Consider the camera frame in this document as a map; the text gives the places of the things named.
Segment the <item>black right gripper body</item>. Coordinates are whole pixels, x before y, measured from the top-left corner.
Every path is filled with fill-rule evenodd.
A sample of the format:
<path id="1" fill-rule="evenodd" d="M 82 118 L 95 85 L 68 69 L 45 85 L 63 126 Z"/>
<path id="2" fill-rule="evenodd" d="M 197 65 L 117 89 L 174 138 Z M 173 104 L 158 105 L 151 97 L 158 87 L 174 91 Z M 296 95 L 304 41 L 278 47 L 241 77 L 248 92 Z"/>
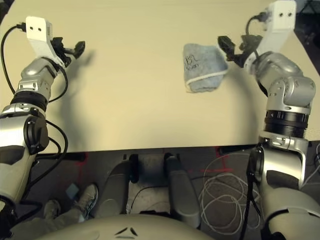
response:
<path id="1" fill-rule="evenodd" d="M 240 68 L 243 68 L 251 54 L 256 58 L 259 57 L 257 48 L 263 37 L 261 35 L 242 35 L 241 39 L 242 43 L 239 46 L 241 53 L 235 55 L 235 63 Z"/>

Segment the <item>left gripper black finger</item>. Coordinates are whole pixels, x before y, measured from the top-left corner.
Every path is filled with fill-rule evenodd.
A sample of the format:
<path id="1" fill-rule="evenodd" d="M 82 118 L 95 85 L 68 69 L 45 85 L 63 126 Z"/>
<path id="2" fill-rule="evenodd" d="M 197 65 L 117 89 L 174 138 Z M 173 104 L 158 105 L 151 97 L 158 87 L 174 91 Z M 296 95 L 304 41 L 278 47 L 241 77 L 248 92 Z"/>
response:
<path id="1" fill-rule="evenodd" d="M 78 59 L 85 51 L 86 42 L 79 41 L 74 48 L 65 48 L 64 53 L 67 55 L 72 55 L 75 59 Z"/>

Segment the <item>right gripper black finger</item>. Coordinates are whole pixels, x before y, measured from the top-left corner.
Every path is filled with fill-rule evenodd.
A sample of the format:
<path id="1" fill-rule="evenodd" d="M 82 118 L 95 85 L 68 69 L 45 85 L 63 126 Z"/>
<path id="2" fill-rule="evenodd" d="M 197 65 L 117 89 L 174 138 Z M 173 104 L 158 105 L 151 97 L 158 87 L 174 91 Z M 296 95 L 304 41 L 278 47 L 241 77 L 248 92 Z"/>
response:
<path id="1" fill-rule="evenodd" d="M 219 36 L 217 38 L 220 49 L 226 54 L 227 61 L 235 60 L 235 44 L 228 36 Z"/>

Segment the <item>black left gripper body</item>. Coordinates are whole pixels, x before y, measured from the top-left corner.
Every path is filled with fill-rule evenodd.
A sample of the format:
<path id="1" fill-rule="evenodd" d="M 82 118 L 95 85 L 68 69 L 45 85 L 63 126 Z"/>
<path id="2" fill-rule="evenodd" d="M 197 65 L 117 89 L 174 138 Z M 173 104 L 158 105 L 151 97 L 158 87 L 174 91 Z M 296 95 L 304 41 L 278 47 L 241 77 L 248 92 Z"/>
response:
<path id="1" fill-rule="evenodd" d="M 68 67 L 71 63 L 71 58 L 66 55 L 63 38 L 62 37 L 54 37 L 51 40 L 51 45 L 54 49 L 55 54 L 62 60 L 65 67 Z"/>

